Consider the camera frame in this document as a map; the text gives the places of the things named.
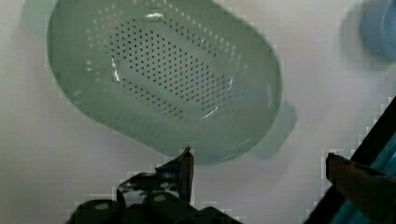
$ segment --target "white surface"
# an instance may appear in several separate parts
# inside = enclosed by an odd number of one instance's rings
[[[219,2],[276,45],[285,106],[246,156],[195,167],[194,206],[217,202],[244,223],[302,223],[329,186],[327,152],[351,156],[396,94],[396,66],[361,47],[361,7],[351,1]],[[165,159],[75,111],[46,72],[41,27],[22,6],[0,3],[0,223],[64,223],[80,203],[112,198],[121,179]]]

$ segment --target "plastic colander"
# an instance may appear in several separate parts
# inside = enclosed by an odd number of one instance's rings
[[[201,164],[252,149],[280,105],[271,47],[210,0],[60,0],[48,55],[82,113],[166,156],[189,146]]]

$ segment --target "blue object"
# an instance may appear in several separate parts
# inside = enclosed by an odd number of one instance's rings
[[[396,60],[396,1],[376,0],[361,22],[361,39],[377,56]]]

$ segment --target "green colander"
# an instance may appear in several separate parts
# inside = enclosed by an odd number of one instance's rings
[[[269,44],[210,0],[60,0],[48,29],[57,83],[85,115],[174,157],[236,158],[281,99]]]

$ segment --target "screw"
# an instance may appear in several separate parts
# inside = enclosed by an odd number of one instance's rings
[[[108,206],[108,204],[107,203],[99,203],[99,204],[97,204],[94,208],[96,209],[96,210],[105,210],[105,209],[108,209],[110,206]]]
[[[173,178],[173,177],[175,176],[170,174],[163,174],[163,178]]]
[[[163,189],[168,189],[169,186],[170,186],[170,184],[168,182],[161,183],[161,188],[163,188]]]
[[[166,199],[165,196],[160,194],[154,198],[154,202],[163,202],[165,201],[165,199]]]
[[[170,188],[171,191],[178,191],[178,187],[172,187]]]

